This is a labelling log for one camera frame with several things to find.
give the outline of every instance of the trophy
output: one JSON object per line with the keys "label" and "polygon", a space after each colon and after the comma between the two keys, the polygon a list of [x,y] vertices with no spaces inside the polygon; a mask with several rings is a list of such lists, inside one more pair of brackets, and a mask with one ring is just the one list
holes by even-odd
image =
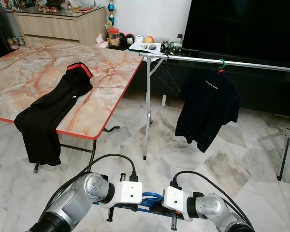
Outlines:
{"label": "trophy", "polygon": [[114,25],[114,14],[116,12],[115,6],[113,5],[114,0],[110,0],[110,4],[107,6],[107,12],[110,14],[108,16],[108,19],[112,22],[112,25]]}

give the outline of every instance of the marble table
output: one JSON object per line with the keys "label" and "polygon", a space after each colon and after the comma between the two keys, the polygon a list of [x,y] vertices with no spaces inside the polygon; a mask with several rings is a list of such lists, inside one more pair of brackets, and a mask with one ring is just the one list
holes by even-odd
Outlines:
{"label": "marble table", "polygon": [[0,120],[13,123],[32,102],[50,92],[68,65],[86,64],[93,89],[57,126],[57,133],[95,141],[136,73],[138,54],[65,42],[21,46],[0,58]]}

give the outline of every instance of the white print on shirt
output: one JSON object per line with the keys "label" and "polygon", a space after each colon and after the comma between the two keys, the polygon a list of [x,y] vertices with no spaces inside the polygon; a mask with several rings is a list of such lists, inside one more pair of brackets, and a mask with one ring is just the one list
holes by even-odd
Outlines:
{"label": "white print on shirt", "polygon": [[218,87],[214,86],[212,83],[209,83],[207,80],[205,80],[205,82],[206,82],[209,86],[211,86],[211,87],[213,87],[213,88],[215,88],[215,89],[218,89]]}

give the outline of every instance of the black tv screen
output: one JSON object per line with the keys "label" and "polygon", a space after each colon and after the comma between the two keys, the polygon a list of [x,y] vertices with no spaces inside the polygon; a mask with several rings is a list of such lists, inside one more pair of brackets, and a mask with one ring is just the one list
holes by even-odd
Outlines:
{"label": "black tv screen", "polygon": [[192,0],[183,47],[290,63],[290,0]]}

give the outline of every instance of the green hanger hook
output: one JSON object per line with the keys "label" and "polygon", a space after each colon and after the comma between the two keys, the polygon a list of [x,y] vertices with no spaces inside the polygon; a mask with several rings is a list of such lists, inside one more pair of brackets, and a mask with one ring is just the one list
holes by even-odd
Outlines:
{"label": "green hanger hook", "polygon": [[224,59],[219,59],[219,60],[221,60],[221,61],[223,62],[223,65],[222,65],[221,67],[219,67],[218,70],[219,70],[219,69],[223,69],[224,66],[226,66],[226,63],[225,63]]}

